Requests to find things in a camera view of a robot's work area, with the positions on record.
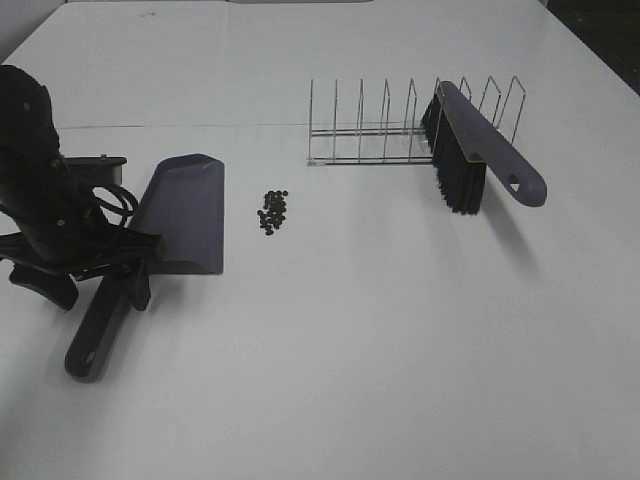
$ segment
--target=dish rack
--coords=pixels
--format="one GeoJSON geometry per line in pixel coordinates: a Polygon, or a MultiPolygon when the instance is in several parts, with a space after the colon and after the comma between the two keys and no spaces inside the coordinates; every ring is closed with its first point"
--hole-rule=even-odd
{"type": "MultiPolygon", "coordinates": [[[[436,79],[433,89],[435,94],[440,78],[436,79]]],[[[509,89],[502,102],[502,90],[498,83],[490,75],[485,82],[477,109],[498,130],[503,123],[505,111],[510,100],[514,85],[521,92],[517,117],[511,133],[513,144],[518,125],[522,116],[527,91],[514,75],[511,77],[509,89]],[[487,94],[496,95],[495,105],[488,108],[487,94]]],[[[462,77],[459,87],[469,101],[473,98],[473,92],[466,77],[462,77]]],[[[313,118],[314,108],[314,80],[311,80],[309,93],[309,155],[310,166],[339,166],[339,165],[430,165],[432,155],[428,146],[420,119],[422,112],[418,111],[418,93],[413,78],[409,81],[408,94],[405,102],[404,119],[402,121],[390,121],[391,88],[389,80],[385,79],[382,93],[380,120],[375,122],[364,121],[364,80],[360,79],[359,95],[355,123],[342,124],[338,122],[338,106],[341,103],[338,95],[338,80],[334,81],[333,115],[332,122],[327,124],[315,124],[313,118]],[[420,115],[416,123],[416,114],[420,115]]]]}

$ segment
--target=gray plastic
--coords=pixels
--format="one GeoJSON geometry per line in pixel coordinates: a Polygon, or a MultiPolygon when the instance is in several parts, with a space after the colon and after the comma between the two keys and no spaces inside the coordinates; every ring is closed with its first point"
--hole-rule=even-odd
{"type": "Polygon", "coordinates": [[[547,185],[529,162],[453,83],[440,82],[437,91],[467,161],[486,163],[513,198],[523,205],[544,205],[547,185]]]}
{"type": "Polygon", "coordinates": [[[222,273],[224,164],[202,154],[160,162],[129,227],[162,236],[149,273],[222,273]]]}

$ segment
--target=brush handle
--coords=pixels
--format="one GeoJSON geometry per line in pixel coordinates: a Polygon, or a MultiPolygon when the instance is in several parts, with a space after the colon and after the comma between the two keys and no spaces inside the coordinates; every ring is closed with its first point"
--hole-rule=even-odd
{"type": "Polygon", "coordinates": [[[440,82],[438,96],[451,129],[468,162],[484,162],[517,201],[544,205],[547,185],[491,122],[449,81],[440,82]]]}

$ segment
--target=black handle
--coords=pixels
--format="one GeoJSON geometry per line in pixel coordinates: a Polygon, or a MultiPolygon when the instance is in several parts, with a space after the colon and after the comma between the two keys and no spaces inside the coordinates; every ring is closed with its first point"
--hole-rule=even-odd
{"type": "Polygon", "coordinates": [[[544,205],[547,185],[491,122],[451,82],[440,82],[438,95],[453,133],[468,162],[484,162],[517,201],[544,205]]]}
{"type": "Polygon", "coordinates": [[[93,382],[100,376],[120,325],[131,308],[120,281],[114,275],[102,279],[67,351],[65,370],[80,382],[93,382]]]}
{"type": "Polygon", "coordinates": [[[51,275],[15,263],[9,281],[39,293],[63,310],[71,310],[78,299],[78,289],[69,275],[51,275]]]}

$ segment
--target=brush bristles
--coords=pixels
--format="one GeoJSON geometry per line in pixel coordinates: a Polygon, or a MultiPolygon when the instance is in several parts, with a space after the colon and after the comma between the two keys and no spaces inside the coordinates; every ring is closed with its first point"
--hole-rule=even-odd
{"type": "Polygon", "coordinates": [[[475,215],[480,210],[487,166],[484,163],[467,162],[445,112],[440,115],[441,108],[436,94],[422,118],[440,192],[454,212],[475,215]]]}

